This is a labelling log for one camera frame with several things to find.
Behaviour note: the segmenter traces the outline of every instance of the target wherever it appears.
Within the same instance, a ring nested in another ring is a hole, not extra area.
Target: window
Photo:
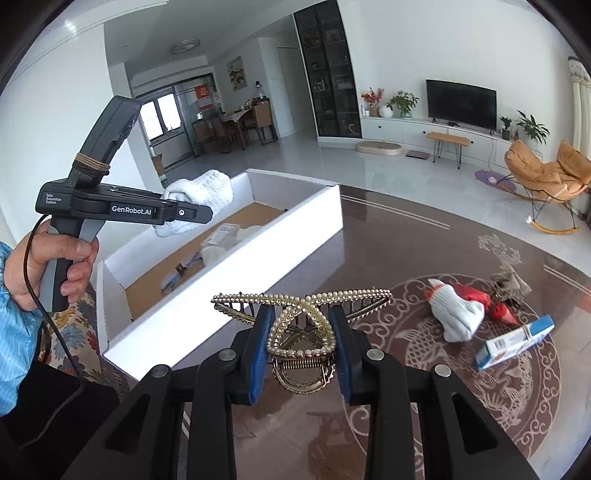
[[[139,114],[150,141],[181,127],[181,117],[172,93],[143,104]]]
[[[143,104],[139,114],[142,117],[142,122],[144,123],[146,135],[148,135],[149,140],[153,140],[163,134],[154,102]]]
[[[181,118],[178,115],[177,104],[174,101],[174,95],[172,93],[159,98],[158,106],[160,107],[166,130],[175,130],[181,126]]]

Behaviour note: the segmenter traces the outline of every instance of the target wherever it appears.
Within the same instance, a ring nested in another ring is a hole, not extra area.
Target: hand
[[[82,260],[74,263],[68,269],[67,281],[60,288],[61,294],[68,297],[68,302],[75,303],[82,298],[88,286],[92,265],[99,252],[99,241],[95,238],[90,244],[68,235],[52,235],[47,233],[49,224],[49,220],[43,222],[33,237],[27,262],[29,282],[35,294],[39,295],[41,277],[49,260],[53,258]],[[21,240],[4,265],[4,285],[12,300],[21,310],[27,312],[37,308],[33,298],[29,295],[22,271],[29,236],[30,233]]]

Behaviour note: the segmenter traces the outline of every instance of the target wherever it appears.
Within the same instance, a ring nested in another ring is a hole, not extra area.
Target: metal screw head
[[[449,377],[452,374],[452,369],[447,365],[439,364],[435,365],[435,373],[440,377]]]
[[[150,370],[150,374],[154,378],[162,378],[168,374],[168,365],[156,365]]]
[[[231,348],[225,348],[224,350],[220,350],[219,357],[221,361],[229,362],[230,360],[234,360],[236,358],[236,352]]]
[[[370,348],[365,355],[367,355],[370,360],[376,361],[380,361],[384,358],[384,352],[379,348]]]

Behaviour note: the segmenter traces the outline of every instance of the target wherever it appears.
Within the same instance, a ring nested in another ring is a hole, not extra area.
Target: green plant
[[[410,113],[411,108],[415,108],[420,99],[415,97],[412,93],[403,92],[400,90],[387,103],[387,106],[394,105],[398,110],[404,113]]]
[[[512,121],[513,121],[512,118],[507,118],[505,116],[501,117],[501,122],[503,122],[503,125],[505,125],[505,130],[509,130],[509,127],[511,126]]]
[[[517,125],[523,127],[525,130],[525,134],[530,137],[532,140],[537,140],[538,142],[544,142],[546,144],[546,138],[550,135],[550,130],[548,130],[544,124],[539,124],[535,121],[533,115],[530,115],[530,118],[527,118],[525,113],[517,110],[522,118],[519,119]]]

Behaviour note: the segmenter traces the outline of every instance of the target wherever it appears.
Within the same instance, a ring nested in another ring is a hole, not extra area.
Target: blue gripper pad
[[[339,314],[339,312],[333,307],[329,310],[328,320],[335,333],[336,339],[335,360],[340,394],[343,395],[343,399],[347,403],[350,403],[353,397],[353,391],[351,388],[351,364],[347,351],[351,345],[350,342],[347,341],[347,338],[350,338],[353,341],[353,346],[355,346],[355,341],[349,330],[349,324],[347,323],[344,313]]]
[[[261,305],[242,355],[250,405],[256,403],[262,392],[267,372],[267,337],[274,321],[274,307]]]

